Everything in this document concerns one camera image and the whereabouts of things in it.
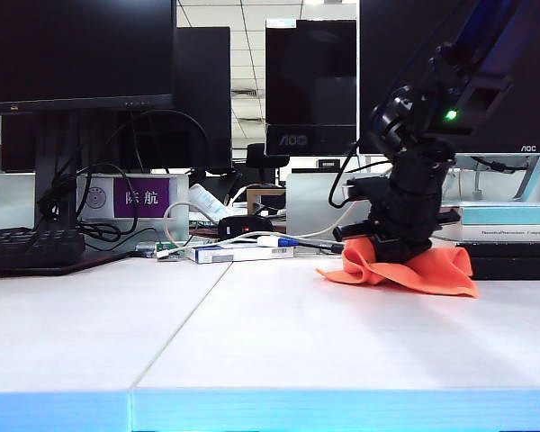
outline purple name plate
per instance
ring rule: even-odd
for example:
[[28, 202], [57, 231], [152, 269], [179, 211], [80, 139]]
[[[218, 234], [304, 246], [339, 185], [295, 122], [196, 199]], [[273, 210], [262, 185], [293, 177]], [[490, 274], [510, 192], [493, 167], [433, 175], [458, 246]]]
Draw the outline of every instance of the purple name plate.
[[169, 178], [131, 178], [134, 196], [123, 178], [114, 178], [114, 217], [134, 216], [134, 200], [139, 218], [161, 218], [170, 205]]

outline keyboard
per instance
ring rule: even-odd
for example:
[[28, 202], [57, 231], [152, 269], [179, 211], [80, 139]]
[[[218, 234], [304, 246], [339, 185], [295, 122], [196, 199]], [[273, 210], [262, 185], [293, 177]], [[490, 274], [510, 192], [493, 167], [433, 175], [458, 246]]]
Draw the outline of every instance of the keyboard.
[[0, 270], [68, 266], [85, 249], [84, 237], [76, 229], [0, 229]]

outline green led light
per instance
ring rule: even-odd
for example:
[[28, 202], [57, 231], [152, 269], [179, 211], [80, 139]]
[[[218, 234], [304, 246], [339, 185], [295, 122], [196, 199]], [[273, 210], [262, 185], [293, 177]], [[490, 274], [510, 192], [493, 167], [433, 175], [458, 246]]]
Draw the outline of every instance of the green led light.
[[445, 119], [447, 119], [448, 121], [452, 121], [454, 120], [456, 117], [458, 117], [458, 111], [455, 111], [455, 110], [450, 110], [449, 112], [446, 113], [446, 115], [444, 116]]

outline orange cloth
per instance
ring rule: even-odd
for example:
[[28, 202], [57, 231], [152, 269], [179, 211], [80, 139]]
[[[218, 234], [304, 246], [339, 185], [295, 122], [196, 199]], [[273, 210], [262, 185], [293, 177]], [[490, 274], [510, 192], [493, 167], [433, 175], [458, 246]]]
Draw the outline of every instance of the orange cloth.
[[344, 270], [318, 272], [342, 284], [377, 285], [394, 281], [411, 290], [431, 294], [478, 297], [470, 257], [462, 247], [432, 247], [404, 264], [376, 263], [368, 238], [348, 240], [342, 252]]

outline aoc logo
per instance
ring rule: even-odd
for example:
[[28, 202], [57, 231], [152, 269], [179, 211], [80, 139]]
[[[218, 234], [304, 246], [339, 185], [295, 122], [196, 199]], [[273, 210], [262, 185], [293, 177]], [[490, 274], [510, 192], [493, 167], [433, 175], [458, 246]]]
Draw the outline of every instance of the aoc logo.
[[305, 147], [308, 145], [306, 135], [283, 135], [280, 138], [280, 147]]

